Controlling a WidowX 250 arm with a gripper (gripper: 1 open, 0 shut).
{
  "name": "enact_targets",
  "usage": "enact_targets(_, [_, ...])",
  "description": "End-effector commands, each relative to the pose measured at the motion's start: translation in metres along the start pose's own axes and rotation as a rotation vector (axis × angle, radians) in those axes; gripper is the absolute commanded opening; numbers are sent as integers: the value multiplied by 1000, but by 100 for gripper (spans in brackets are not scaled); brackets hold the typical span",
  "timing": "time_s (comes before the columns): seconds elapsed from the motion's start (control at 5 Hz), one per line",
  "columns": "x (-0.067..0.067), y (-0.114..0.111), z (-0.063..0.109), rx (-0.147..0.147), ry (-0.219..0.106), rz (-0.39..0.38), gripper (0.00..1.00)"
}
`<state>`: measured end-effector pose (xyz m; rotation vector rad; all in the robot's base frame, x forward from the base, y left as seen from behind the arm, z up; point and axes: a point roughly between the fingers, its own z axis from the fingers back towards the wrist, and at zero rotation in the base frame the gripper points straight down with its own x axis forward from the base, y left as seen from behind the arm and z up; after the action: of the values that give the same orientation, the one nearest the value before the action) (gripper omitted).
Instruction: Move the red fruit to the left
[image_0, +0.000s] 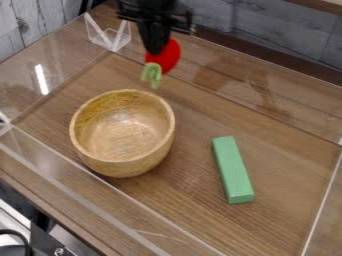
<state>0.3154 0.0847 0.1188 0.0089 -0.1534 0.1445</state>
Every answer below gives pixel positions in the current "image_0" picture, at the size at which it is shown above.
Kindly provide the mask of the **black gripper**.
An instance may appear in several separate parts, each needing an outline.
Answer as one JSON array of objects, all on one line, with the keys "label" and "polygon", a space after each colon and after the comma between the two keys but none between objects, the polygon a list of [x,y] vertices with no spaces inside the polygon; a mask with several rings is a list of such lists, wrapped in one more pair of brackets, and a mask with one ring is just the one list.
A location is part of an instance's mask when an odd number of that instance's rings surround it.
[{"label": "black gripper", "polygon": [[189,34],[193,31],[192,6],[181,0],[116,0],[117,18],[137,23],[145,50],[159,54],[168,43],[171,30]]}]

